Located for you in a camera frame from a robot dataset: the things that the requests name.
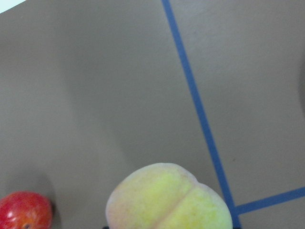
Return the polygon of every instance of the red fruit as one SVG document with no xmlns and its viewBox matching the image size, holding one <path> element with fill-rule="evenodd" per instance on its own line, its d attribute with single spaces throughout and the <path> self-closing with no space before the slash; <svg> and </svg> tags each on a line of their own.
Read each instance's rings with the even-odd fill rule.
<svg viewBox="0 0 305 229">
<path fill-rule="evenodd" d="M 19 191 L 0 200 L 0 229 L 50 229 L 50 201 L 35 192 Z"/>
</svg>

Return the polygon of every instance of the blue tape strip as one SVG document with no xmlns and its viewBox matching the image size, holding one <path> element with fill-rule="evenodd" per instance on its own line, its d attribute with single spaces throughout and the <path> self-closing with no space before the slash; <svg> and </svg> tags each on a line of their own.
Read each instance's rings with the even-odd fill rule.
<svg viewBox="0 0 305 229">
<path fill-rule="evenodd" d="M 236 211 L 238 215 L 241 215 L 250 211 L 259 210 L 261 208 L 266 208 L 301 197 L 305 197 L 305 187 L 257 200 L 251 203 L 239 205 L 236 207 Z"/>
<path fill-rule="evenodd" d="M 173 34 L 173 39 L 176 44 L 176 48 L 177 48 L 177 51 L 178 51 L 178 54 L 180 57 L 180 61 L 181 61 L 182 67 L 183 67 L 183 71 L 184 71 L 186 80 L 188 82 L 190 92 L 192 94 L 193 102 L 196 107 L 196 111 L 197 111 L 197 114 L 199 117 L 201 128 L 202 128 L 203 134 L 205 136 L 205 140 L 208 145 L 208 149 L 210 151 L 210 155 L 211 155 L 211 158 L 212 158 L 212 161 L 214 164 L 214 168 L 216 170 L 216 174 L 217 174 L 222 192 L 224 194 L 224 199 L 231 212 L 231 216 L 233 219 L 233 225 L 235 228 L 240 228 L 241 224 L 240 224 L 240 221 L 238 218 L 238 214 L 236 213 L 233 197 L 231 195 L 231 191 L 229 189 L 229 185 L 228 185 L 227 179 L 225 177 L 225 173 L 224 173 L 224 170 L 223 170 L 223 167 L 221 164 L 221 160 L 219 158 L 219 155 L 218 155 L 218 152 L 216 149 L 216 145 L 215 145 L 215 142 L 213 139 L 213 135 L 212 135 L 211 129 L 209 127 L 208 120 L 207 120 L 207 117 L 206 117 L 206 114 L 205 114 L 205 111 L 203 108 L 203 104 L 202 104 L 200 95 L 197 90 L 197 86 L 196 86 L 196 83 L 195 83 L 195 80 L 193 77 L 193 73 L 192 73 L 192 70 L 191 70 L 187 55 L 186 55 L 186 51 L 183 46 L 183 42 L 182 42 L 179 30 L 178 30 L 178 26 L 176 24 L 176 20 L 175 20 L 173 11 L 172 11 L 171 4 L 170 4 L 169 0 L 162 0 L 162 4 L 163 4 L 164 11 L 166 13 L 167 20 L 169 22 L 169 25 L 170 25 L 170 28 L 171 28 L 171 31 Z"/>
</svg>

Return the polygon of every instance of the apple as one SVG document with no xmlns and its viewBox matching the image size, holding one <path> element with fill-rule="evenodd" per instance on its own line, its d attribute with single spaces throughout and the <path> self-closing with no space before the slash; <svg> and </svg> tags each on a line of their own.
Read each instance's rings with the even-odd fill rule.
<svg viewBox="0 0 305 229">
<path fill-rule="evenodd" d="M 39 193 L 18 191 L 0 200 L 0 229 L 50 229 L 51 202 Z"/>
<path fill-rule="evenodd" d="M 157 163 L 125 178 L 111 193 L 110 229 L 232 229 L 222 198 L 183 167 Z"/>
</svg>

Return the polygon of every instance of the peach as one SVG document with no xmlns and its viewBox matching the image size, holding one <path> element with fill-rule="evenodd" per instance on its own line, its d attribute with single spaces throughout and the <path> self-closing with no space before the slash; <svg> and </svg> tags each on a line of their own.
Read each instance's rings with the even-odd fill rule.
<svg viewBox="0 0 305 229">
<path fill-rule="evenodd" d="M 232 229 L 221 197 L 189 171 L 172 163 L 143 167 L 111 193 L 110 229 Z"/>
</svg>

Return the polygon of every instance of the blue tape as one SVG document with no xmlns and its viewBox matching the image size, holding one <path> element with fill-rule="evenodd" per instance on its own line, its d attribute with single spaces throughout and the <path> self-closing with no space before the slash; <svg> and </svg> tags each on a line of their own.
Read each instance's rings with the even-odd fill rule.
<svg viewBox="0 0 305 229">
<path fill-rule="evenodd" d="M 231 212 L 231 216 L 233 219 L 233 225 L 235 228 L 240 228 L 241 224 L 240 224 L 240 221 L 238 218 L 238 214 L 236 213 L 233 197 L 231 195 L 231 191 L 229 189 L 229 185 L 228 185 L 227 179 L 225 177 L 224 169 L 223 169 L 221 160 L 219 158 L 219 155 L 218 155 L 218 152 L 216 149 L 216 145 L 215 145 L 215 142 L 213 139 L 211 129 L 208 124 L 208 120 L 207 120 L 207 117 L 206 117 L 206 114 L 205 114 L 205 111 L 203 108 L 203 104 L 202 104 L 200 95 L 197 90 L 197 86 L 196 86 L 196 83 L 195 83 L 195 80 L 193 77 L 193 73 L 192 73 L 192 70 L 191 70 L 187 55 L 186 55 L 186 51 L 183 46 L 183 42 L 182 42 L 179 30 L 178 30 L 178 26 L 177 26 L 177 23 L 176 23 L 176 20 L 175 20 L 173 11 L 172 11 L 171 4 L 170 4 L 169 0 L 162 0 L 162 4 L 164 7 L 166 16 L 167 16 L 168 23 L 169 23 L 171 31 L 172 31 L 173 39 L 176 44 L 176 48 L 177 48 L 177 51 L 178 51 L 178 54 L 180 57 L 183 71 L 184 71 L 184 74 L 185 74 L 185 77 L 186 77 L 186 80 L 187 80 L 187 83 L 188 83 L 188 86 L 189 86 L 189 89 L 190 89 L 190 92 L 192 95 L 193 102 L 195 104 L 195 108 L 196 108 L 196 111 L 197 111 L 197 114 L 199 117 L 201 128 L 202 128 L 203 134 L 205 136 L 205 140 L 206 140 L 206 143 L 207 143 L 207 146 L 208 146 L 208 149 L 209 149 L 209 152 L 210 152 L 213 164 L 214 164 L 214 168 L 216 170 L 216 174 L 217 174 L 217 177 L 218 177 L 218 180 L 220 183 L 220 187 L 224 194 L 224 199 Z"/>
<path fill-rule="evenodd" d="M 305 187 L 278 194 L 272 197 L 264 198 L 261 200 L 253 201 L 251 203 L 239 205 L 236 207 L 238 215 L 266 208 L 272 205 L 281 204 L 293 199 L 305 197 Z"/>
</svg>

